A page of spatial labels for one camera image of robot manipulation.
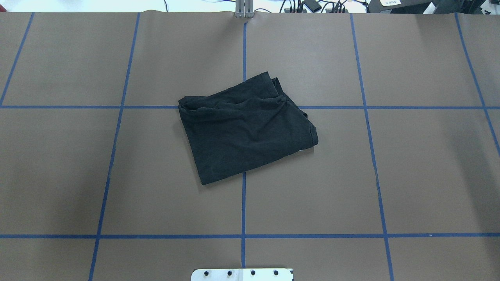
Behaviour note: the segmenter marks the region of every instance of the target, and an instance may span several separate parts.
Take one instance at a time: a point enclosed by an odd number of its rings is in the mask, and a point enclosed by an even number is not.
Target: black device
[[[431,0],[400,0],[401,4],[394,6],[383,6],[379,0],[370,1],[366,9],[367,13],[379,14],[422,14]]]
[[[456,12],[482,15],[481,5],[484,2],[485,0],[439,0],[437,3],[434,3],[436,6],[434,14],[450,14]]]
[[[284,9],[284,12],[285,12],[285,13],[307,13],[307,12],[308,12],[308,10],[306,10],[306,9],[302,9],[302,12],[301,12],[301,11],[294,11],[294,9],[291,9],[291,10],[290,10],[290,9],[286,8],[286,9]]]
[[[316,2],[316,0],[304,0],[303,3],[311,10],[311,12],[316,13],[321,10],[321,5]]]
[[[328,13],[330,13],[330,14],[332,14],[332,13],[333,14],[348,14],[349,13],[349,11],[345,7],[343,7],[343,8],[336,7],[333,9],[326,9],[325,11],[327,14]]]

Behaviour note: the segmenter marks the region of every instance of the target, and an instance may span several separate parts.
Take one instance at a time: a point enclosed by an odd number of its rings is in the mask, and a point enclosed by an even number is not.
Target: black cloth
[[[267,72],[210,96],[185,96],[178,108],[203,185],[318,144],[308,115]]]

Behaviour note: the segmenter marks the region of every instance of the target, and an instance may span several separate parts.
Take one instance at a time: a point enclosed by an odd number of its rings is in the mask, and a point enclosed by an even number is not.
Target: metal bracket
[[[196,269],[191,281],[294,281],[292,268]]]
[[[254,0],[236,0],[236,11],[234,15],[237,18],[253,18]]]

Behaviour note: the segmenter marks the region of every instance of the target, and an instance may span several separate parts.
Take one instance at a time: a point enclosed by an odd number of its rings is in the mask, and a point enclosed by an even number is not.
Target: white surface
[[[220,12],[234,11],[235,3],[217,0],[166,0],[169,12]],[[253,8],[264,8],[278,13],[282,0],[253,0]],[[163,0],[0,0],[10,12],[143,12],[147,10],[165,11]],[[347,1],[345,8],[352,14],[366,13],[362,4]],[[288,1],[283,9],[289,8]],[[486,0],[481,8],[498,15],[499,5]]]
[[[191,281],[292,281],[294,274],[291,271],[292,268],[197,269],[191,274]]]
[[[434,14],[434,11],[436,10],[436,6],[434,6],[434,4],[431,2],[429,4],[429,6],[427,7],[427,9],[425,9],[425,11],[423,11],[424,14]]]

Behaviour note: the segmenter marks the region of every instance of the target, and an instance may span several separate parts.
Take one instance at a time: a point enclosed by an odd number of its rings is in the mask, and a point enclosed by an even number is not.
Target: grid square
[[[94,239],[0,239],[2,280],[89,278]]]
[[[0,97],[2,96],[29,21],[29,13],[0,13],[0,34],[2,36],[2,40],[0,40]]]
[[[241,174],[201,185],[174,109],[126,109],[104,234],[240,234]]]
[[[95,234],[116,109],[0,110],[3,234]]]
[[[243,23],[229,11],[141,13],[125,103],[177,105],[242,82]]]
[[[190,280],[195,269],[241,268],[240,250],[240,239],[104,239],[93,280]]]
[[[247,268],[293,268],[295,280],[389,280],[382,238],[247,239],[245,246]]]
[[[500,280],[500,237],[391,238],[395,280]]]
[[[492,51],[500,45],[500,17],[458,14],[467,53],[474,67],[484,102],[500,106],[500,53]]]
[[[500,232],[500,158],[483,110],[370,110],[389,233]]]
[[[369,106],[481,105],[452,14],[354,15],[354,25]]]
[[[136,13],[36,13],[4,105],[119,105]]]
[[[246,233],[382,233],[363,110],[306,112],[319,144],[246,174]]]
[[[246,61],[248,78],[269,71],[298,106],[363,105],[348,14],[258,13]]]

